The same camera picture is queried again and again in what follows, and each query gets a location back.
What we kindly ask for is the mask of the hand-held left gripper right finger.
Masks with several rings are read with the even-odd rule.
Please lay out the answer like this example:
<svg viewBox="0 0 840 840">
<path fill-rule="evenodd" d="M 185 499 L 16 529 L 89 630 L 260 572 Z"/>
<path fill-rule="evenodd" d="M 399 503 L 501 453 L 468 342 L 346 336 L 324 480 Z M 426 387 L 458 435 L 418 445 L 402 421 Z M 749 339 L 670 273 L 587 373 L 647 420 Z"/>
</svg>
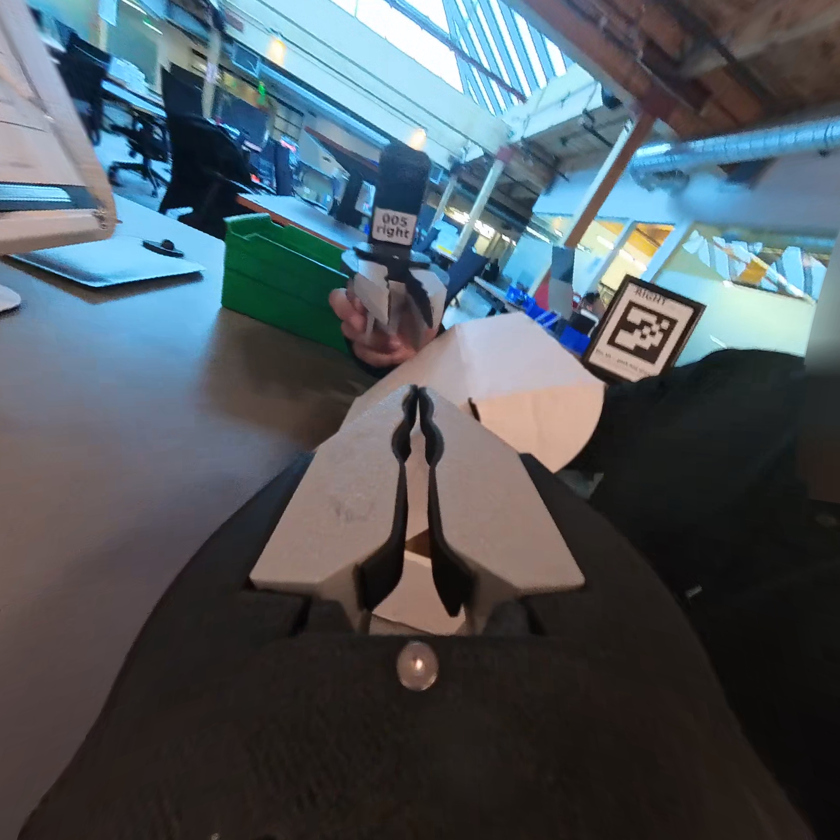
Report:
<svg viewBox="0 0 840 840">
<path fill-rule="evenodd" d="M 427 530 L 444 609 L 482 632 L 498 606 L 580 590 L 585 577 L 519 454 L 434 390 L 417 390 Z"/>
</svg>

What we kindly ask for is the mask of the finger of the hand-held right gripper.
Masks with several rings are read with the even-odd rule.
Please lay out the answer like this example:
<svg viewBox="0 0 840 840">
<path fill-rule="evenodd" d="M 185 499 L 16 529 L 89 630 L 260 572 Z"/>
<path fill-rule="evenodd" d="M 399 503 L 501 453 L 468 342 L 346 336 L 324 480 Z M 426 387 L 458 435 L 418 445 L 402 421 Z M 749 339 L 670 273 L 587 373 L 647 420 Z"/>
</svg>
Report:
<svg viewBox="0 0 840 840">
<path fill-rule="evenodd" d="M 395 281 L 397 335 L 409 346 L 424 346 L 441 325 L 447 297 L 445 272 L 436 266 L 412 267 Z"/>
<path fill-rule="evenodd" d="M 387 268 L 375 261 L 346 261 L 352 295 L 366 312 L 367 330 L 395 330 L 392 323 L 392 298 Z"/>
</svg>

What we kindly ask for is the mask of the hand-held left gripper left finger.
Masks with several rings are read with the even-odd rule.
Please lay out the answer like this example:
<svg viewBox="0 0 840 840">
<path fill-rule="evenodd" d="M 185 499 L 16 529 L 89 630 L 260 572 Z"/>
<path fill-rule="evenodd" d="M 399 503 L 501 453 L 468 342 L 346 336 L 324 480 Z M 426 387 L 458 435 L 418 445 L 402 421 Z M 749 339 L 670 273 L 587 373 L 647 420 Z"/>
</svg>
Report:
<svg viewBox="0 0 840 840">
<path fill-rule="evenodd" d="M 317 449 L 250 572 L 255 588 L 335 602 L 367 629 L 403 574 L 417 403 L 402 386 Z"/>
</svg>

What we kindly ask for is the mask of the white cardboard mailer box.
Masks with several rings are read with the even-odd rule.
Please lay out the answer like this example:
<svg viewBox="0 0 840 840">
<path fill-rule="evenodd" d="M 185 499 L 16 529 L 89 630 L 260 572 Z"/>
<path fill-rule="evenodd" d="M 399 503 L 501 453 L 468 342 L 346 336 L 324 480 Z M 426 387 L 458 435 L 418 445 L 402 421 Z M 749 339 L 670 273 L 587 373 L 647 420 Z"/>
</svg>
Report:
<svg viewBox="0 0 840 840">
<path fill-rule="evenodd" d="M 519 455 L 551 473 L 592 437 L 605 386 L 536 322 L 508 314 L 461 323 L 378 381 L 351 405 L 342 426 L 404 385 L 434 390 Z M 372 614 L 373 634 L 467 633 L 450 616 L 433 580 L 427 530 L 425 440 L 419 423 L 406 463 L 408 524 L 402 578 Z"/>
</svg>

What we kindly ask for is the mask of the person's right hand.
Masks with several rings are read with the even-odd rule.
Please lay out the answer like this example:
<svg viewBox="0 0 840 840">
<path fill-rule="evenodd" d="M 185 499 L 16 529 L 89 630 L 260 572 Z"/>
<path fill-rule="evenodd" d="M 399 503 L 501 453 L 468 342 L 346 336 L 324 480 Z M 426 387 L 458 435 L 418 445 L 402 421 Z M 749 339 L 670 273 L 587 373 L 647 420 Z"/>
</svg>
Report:
<svg viewBox="0 0 840 840">
<path fill-rule="evenodd" d="M 345 288 L 336 288 L 330 292 L 329 305 L 340 320 L 341 332 L 353 356 L 358 362 L 376 370 L 392 369 L 411 360 L 445 333 L 442 325 L 437 330 L 426 329 L 415 347 L 400 333 L 390 335 L 378 328 L 367 332 L 368 312 Z"/>
</svg>

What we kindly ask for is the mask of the green plastic bin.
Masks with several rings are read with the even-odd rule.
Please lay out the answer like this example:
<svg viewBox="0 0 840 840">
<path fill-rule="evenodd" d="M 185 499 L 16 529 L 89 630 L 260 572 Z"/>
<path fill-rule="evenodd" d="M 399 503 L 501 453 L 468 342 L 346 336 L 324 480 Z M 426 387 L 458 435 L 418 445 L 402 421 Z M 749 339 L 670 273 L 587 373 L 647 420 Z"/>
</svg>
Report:
<svg viewBox="0 0 840 840">
<path fill-rule="evenodd" d="M 345 287 L 343 249 L 267 214 L 225 219 L 222 305 L 350 355 L 330 293 Z"/>
</svg>

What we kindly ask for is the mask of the wooden edged desk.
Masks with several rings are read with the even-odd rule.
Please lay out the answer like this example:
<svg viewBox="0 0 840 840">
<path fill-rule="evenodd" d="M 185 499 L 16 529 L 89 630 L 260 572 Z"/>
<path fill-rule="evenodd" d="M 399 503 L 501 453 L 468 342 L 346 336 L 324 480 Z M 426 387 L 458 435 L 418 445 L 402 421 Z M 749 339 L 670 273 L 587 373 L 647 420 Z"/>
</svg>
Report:
<svg viewBox="0 0 840 840">
<path fill-rule="evenodd" d="M 366 234 L 342 224 L 295 196 L 240 193 L 237 204 L 254 214 L 267 214 L 282 226 L 292 226 L 341 249 L 367 242 Z"/>
</svg>

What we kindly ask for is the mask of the blue storage crates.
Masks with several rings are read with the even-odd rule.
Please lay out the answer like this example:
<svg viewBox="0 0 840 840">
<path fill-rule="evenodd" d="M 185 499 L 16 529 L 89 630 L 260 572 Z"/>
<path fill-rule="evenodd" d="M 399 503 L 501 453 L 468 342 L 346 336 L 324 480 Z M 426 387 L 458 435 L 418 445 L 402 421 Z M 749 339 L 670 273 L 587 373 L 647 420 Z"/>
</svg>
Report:
<svg viewBox="0 0 840 840">
<path fill-rule="evenodd" d="M 515 285 L 506 290 L 505 301 L 535 321 L 573 354 L 582 355 L 585 352 L 598 326 L 598 319 L 578 303 L 574 302 L 570 316 L 563 318 L 558 312 L 540 306 L 534 297 Z"/>
</svg>

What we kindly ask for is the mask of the black office chair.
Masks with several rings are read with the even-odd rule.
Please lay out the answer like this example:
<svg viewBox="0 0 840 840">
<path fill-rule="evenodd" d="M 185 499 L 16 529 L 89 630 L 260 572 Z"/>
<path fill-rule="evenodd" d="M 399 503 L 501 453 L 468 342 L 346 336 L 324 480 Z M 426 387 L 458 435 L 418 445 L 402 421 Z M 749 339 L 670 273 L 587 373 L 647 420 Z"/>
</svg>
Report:
<svg viewBox="0 0 840 840">
<path fill-rule="evenodd" d="M 108 51 L 87 42 L 73 30 L 59 60 L 59 73 L 94 146 L 101 141 L 102 83 L 109 73 L 111 60 Z"/>
<path fill-rule="evenodd" d="M 158 212 L 188 207 L 179 217 L 182 224 L 224 240 L 226 219 L 249 213 L 238 196 L 255 190 L 245 154 L 221 126 L 204 117 L 198 87 L 162 70 L 161 95 L 171 178 Z"/>
</svg>

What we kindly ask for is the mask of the black and white marker sign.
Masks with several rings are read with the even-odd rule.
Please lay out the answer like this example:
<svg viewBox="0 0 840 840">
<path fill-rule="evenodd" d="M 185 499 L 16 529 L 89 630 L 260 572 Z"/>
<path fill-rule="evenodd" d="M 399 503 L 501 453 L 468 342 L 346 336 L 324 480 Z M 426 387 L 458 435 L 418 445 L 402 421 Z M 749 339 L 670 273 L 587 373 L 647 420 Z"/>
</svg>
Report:
<svg viewBox="0 0 840 840">
<path fill-rule="evenodd" d="M 581 362 L 610 384 L 671 370 L 706 306 L 627 275 L 599 321 Z"/>
</svg>

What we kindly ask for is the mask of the silver metal tray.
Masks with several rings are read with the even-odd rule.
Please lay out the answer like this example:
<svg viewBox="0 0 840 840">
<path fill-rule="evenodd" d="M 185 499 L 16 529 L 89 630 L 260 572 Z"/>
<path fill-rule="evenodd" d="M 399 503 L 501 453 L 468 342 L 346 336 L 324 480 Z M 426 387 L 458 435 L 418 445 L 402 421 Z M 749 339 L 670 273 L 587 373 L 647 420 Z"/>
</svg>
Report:
<svg viewBox="0 0 840 840">
<path fill-rule="evenodd" d="M 80 286 L 97 289 L 204 272 L 204 266 L 185 256 L 173 259 L 153 254 L 142 246 L 142 241 L 142 238 L 120 234 L 107 240 L 42 248 L 9 258 Z"/>
</svg>

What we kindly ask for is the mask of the wooden instruction board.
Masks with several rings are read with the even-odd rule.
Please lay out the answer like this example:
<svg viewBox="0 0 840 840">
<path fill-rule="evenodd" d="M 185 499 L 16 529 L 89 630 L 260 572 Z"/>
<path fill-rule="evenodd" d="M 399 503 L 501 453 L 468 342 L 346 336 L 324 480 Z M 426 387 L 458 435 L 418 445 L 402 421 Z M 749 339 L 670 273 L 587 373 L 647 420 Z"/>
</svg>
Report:
<svg viewBox="0 0 840 840">
<path fill-rule="evenodd" d="M 108 186 L 95 194 L 86 187 L 1 182 L 2 255 L 110 238 L 118 218 Z"/>
</svg>

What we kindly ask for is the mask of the printed instruction sheet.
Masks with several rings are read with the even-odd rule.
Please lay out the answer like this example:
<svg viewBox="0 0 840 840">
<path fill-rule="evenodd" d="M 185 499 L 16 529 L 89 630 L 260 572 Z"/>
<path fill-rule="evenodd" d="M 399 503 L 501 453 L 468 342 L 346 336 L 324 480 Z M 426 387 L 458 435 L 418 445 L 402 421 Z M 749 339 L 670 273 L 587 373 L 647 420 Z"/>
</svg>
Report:
<svg viewBox="0 0 840 840">
<path fill-rule="evenodd" d="M 98 157 L 25 2 L 1 2 L 1 181 L 109 192 Z"/>
</svg>

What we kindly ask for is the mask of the silver ventilation duct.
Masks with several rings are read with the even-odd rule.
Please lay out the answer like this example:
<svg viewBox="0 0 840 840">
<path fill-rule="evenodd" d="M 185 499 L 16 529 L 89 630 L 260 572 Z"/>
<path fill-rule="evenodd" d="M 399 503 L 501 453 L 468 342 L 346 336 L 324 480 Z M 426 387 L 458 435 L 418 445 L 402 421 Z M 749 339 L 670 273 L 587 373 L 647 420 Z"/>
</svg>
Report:
<svg viewBox="0 0 840 840">
<path fill-rule="evenodd" d="M 686 189 L 693 172 L 764 163 L 792 154 L 826 154 L 838 147 L 839 118 L 833 115 L 703 139 L 652 143 L 633 155 L 627 170 L 649 192 L 677 194 Z"/>
</svg>

